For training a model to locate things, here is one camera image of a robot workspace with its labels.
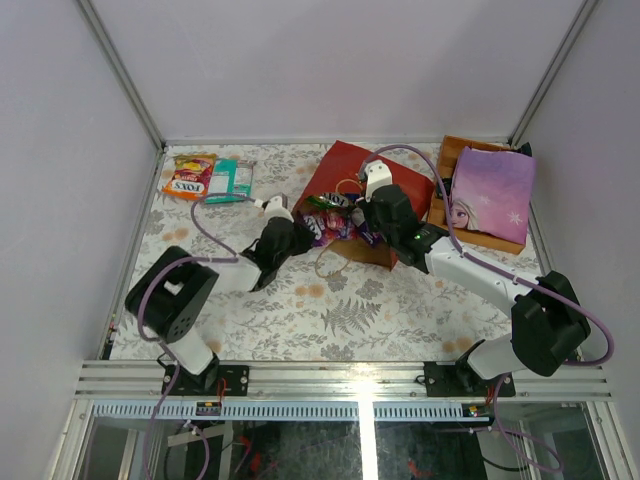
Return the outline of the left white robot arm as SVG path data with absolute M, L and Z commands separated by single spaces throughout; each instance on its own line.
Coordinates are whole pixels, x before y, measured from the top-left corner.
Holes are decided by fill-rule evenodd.
M 212 392 L 219 381 L 218 360 L 195 330 L 213 293 L 260 291 L 292 256 L 307 252 L 314 234 L 286 218 L 270 219 L 261 236 L 239 255 L 209 259 L 168 248 L 132 287 L 125 309 L 150 330 L 185 371 L 184 382 L 197 394 Z

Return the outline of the orange Fox's candy bag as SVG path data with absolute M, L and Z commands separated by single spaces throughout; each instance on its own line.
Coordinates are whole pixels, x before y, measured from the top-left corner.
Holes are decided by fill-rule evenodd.
M 174 157 L 174 172 L 162 192 L 166 195 L 195 201 L 209 188 L 216 154 L 182 154 Z

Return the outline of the purple Fox's candy bag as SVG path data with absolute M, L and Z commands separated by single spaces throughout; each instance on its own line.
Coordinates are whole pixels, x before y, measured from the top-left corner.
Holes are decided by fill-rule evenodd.
M 346 211 L 313 211 L 303 214 L 302 221 L 313 234 L 313 247 L 325 247 L 334 240 L 353 240 L 357 237 L 356 227 Z

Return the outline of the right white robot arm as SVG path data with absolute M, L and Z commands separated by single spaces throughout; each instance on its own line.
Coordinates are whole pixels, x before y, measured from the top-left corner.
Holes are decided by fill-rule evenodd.
M 448 377 L 465 394 L 478 394 L 513 371 L 550 377 L 589 337 L 588 320 L 562 274 L 526 279 L 464 250 L 448 231 L 420 221 L 397 185 L 356 204 L 403 264 L 458 284 L 510 319 L 509 334 L 476 342 L 452 365 Z

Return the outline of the teal snack packet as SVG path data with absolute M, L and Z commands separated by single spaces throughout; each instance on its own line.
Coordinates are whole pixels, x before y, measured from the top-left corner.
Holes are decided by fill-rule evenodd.
M 252 191 L 255 161 L 218 158 L 214 163 L 206 204 L 238 202 Z

